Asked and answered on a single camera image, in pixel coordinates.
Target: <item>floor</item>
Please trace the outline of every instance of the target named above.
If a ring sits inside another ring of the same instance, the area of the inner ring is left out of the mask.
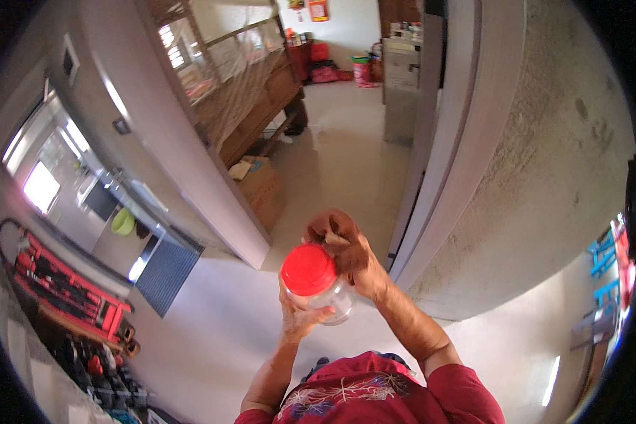
[[[381,142],[383,108],[374,102],[380,95],[378,89],[348,83],[307,88],[311,126],[294,144],[272,153],[289,202],[272,231],[274,243],[262,271],[208,248],[163,319],[136,289],[130,293],[136,308],[130,320],[142,344],[131,366],[157,394],[153,403],[189,423],[235,419],[251,379],[277,341],[277,269],[317,210],[346,209],[382,259],[398,212],[395,193],[401,191],[409,148]],[[568,352],[569,330],[593,306],[588,262],[582,254],[543,284],[494,310],[463,322],[441,322],[465,364],[476,369],[500,403],[508,423],[561,422],[576,400],[587,353]],[[419,371],[378,311],[362,301],[347,322],[318,326],[302,342],[290,387],[323,355],[335,359],[369,349],[401,354]],[[559,355],[559,378],[544,408],[543,394]]]
[[[277,271],[318,211],[337,207],[360,225],[383,263],[405,187],[410,145],[383,141],[381,88],[352,81],[305,87],[308,128],[277,143],[271,163],[288,200],[271,232],[264,271]]]
[[[590,262],[584,252],[545,282],[489,312],[443,322],[462,361],[495,396],[507,423],[561,423],[575,407],[590,350],[569,351],[570,328],[594,308]],[[616,275],[617,269],[611,269],[604,280]],[[545,408],[557,356],[558,377]]]

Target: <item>clear plastic jar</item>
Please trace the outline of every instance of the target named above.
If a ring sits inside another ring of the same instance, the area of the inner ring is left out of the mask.
[[[304,310],[332,306],[334,315],[324,326],[343,323],[356,306],[356,294],[347,280],[336,275],[334,260],[315,243],[293,249],[280,270],[289,298]]]

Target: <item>blue chair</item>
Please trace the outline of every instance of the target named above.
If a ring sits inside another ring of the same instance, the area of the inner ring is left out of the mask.
[[[611,231],[606,233],[600,243],[593,242],[590,244],[587,251],[591,254],[591,258],[594,260],[594,265],[592,265],[591,271],[589,272],[591,277],[594,279],[601,278],[601,276],[610,269],[612,264],[617,261],[617,253],[614,249],[614,238]]]
[[[617,294],[613,296],[612,290],[617,288]],[[605,301],[605,295],[608,295],[608,301]],[[619,305],[619,278],[613,281],[612,283],[608,283],[601,288],[594,290],[594,301],[596,301],[596,305],[598,307],[602,307],[604,304],[609,302],[615,302]]]

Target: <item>blue doormat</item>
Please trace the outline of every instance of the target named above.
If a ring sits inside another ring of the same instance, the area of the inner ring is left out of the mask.
[[[161,318],[165,317],[199,257],[199,253],[177,244],[165,240],[158,243],[136,287]]]

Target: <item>cardboard box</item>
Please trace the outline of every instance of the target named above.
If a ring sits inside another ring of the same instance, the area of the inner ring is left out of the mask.
[[[271,160],[262,156],[243,156],[252,163],[238,188],[266,231],[271,231],[285,209],[285,192],[280,177],[271,167]]]

